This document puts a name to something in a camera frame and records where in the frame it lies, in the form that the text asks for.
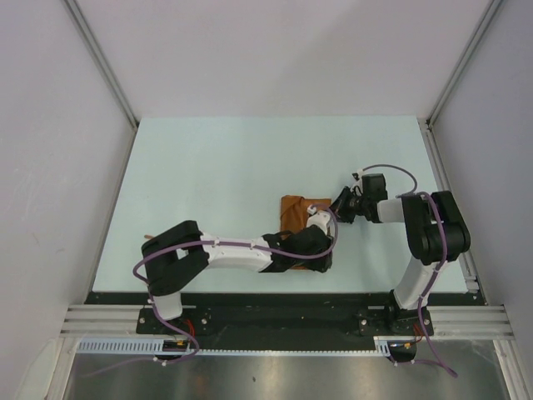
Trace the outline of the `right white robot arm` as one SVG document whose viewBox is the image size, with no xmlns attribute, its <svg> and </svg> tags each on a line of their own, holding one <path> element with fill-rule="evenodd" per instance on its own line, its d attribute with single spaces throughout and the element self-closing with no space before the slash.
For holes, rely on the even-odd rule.
<svg viewBox="0 0 533 400">
<path fill-rule="evenodd" d="M 386 310 L 384 323 L 394 334 L 414 324 L 411 310 L 427 305 L 429 294 L 446 266 L 471 246 L 471 235 L 449 191 L 409 193 L 388 197 L 382 174 L 357 172 L 355 184 L 344 187 L 332 203 L 336 220 L 353 223 L 403 223 L 411 259 L 392 290 L 395 307 Z"/>
</svg>

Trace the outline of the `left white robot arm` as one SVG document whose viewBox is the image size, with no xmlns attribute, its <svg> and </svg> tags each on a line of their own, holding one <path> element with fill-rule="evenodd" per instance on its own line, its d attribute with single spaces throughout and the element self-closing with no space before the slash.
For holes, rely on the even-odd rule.
<svg viewBox="0 0 533 400">
<path fill-rule="evenodd" d="M 187 220 L 145 242 L 133 275 L 147 285 L 155 323 L 166 333 L 184 323 L 182 289 L 209 269 L 241 268 L 284 273 L 294 267 L 326 272 L 332 265 L 338 229 L 329 210 L 315 211 L 300 232 L 281 231 L 244 240 L 201 231 Z"/>
</svg>

